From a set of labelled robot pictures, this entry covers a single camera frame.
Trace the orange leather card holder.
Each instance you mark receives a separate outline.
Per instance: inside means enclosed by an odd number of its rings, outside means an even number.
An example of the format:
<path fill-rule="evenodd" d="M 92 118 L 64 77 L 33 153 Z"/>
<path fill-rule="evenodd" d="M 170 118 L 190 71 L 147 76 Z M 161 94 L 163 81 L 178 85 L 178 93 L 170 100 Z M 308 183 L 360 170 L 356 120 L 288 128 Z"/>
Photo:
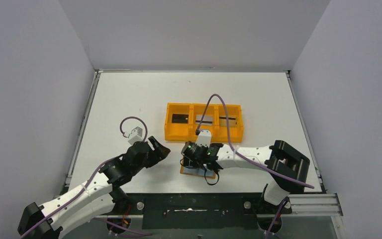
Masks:
<path fill-rule="evenodd" d="M 200 168 L 190 168 L 181 166 L 180 173 L 188 176 L 205 177 L 207 179 L 216 179 L 216 174 L 213 171 L 204 171 Z"/>

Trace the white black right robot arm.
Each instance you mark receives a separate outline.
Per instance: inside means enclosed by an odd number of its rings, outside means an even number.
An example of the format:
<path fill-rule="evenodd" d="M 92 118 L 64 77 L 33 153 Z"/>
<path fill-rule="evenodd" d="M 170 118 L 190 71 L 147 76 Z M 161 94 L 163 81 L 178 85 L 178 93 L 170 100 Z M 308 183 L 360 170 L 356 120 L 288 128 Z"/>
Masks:
<path fill-rule="evenodd" d="M 182 148 L 186 167 L 211 171 L 218 175 L 228 168 L 257 169 L 268 172 L 272 181 L 263 189 L 263 200 L 279 205 L 290 194 L 302 194 L 310 160 L 283 140 L 263 147 L 230 147 L 224 143 L 210 145 L 188 141 Z"/>

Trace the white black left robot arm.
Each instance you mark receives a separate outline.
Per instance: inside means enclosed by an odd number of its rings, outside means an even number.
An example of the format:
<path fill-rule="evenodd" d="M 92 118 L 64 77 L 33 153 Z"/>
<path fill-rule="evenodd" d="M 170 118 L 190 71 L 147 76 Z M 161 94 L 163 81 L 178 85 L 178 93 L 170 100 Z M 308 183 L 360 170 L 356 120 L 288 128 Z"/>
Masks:
<path fill-rule="evenodd" d="M 90 178 L 65 194 L 24 208 L 17 231 L 22 239 L 58 239 L 67 232 L 68 219 L 75 228 L 92 218 L 111 212 L 116 204 L 127 204 L 122 186 L 143 168 L 164 160 L 171 150 L 155 137 L 133 143 L 125 153 L 101 163 Z"/>

